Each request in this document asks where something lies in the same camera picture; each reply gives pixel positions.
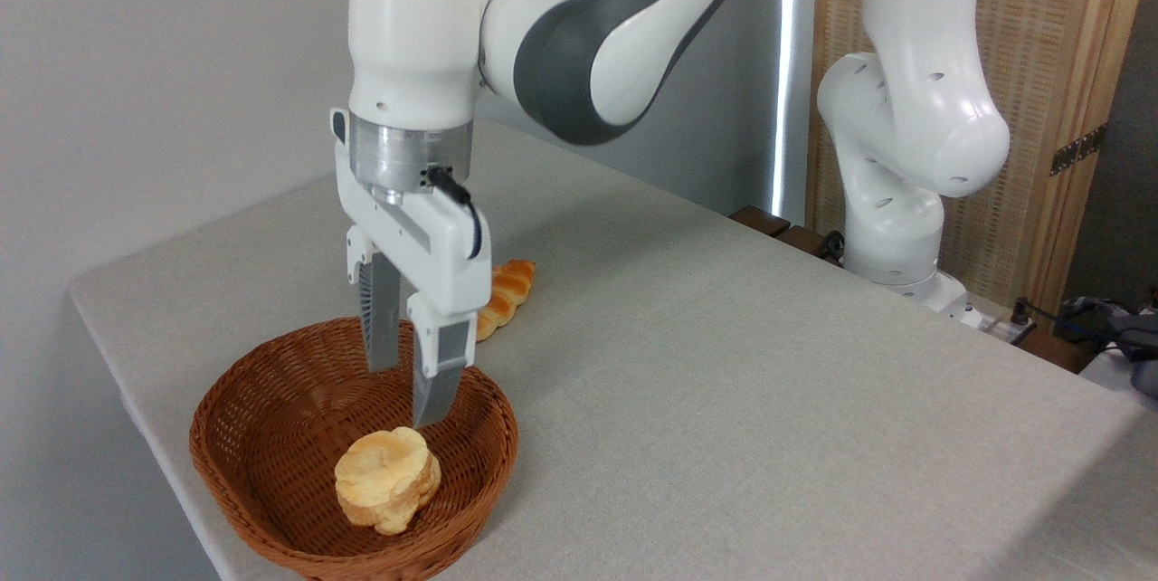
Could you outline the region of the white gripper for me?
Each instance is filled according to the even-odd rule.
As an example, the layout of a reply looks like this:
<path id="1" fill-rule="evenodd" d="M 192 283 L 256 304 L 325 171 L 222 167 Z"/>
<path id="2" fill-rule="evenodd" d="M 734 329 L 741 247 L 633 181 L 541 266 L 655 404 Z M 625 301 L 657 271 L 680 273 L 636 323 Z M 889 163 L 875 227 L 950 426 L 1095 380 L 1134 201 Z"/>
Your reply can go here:
<path id="1" fill-rule="evenodd" d="M 347 278 L 358 290 L 369 372 L 398 365 L 403 275 L 413 324 L 413 428 L 450 414 L 472 367 L 479 310 L 489 301 L 488 219 L 466 192 L 474 124 L 404 130 L 332 110 Z"/>

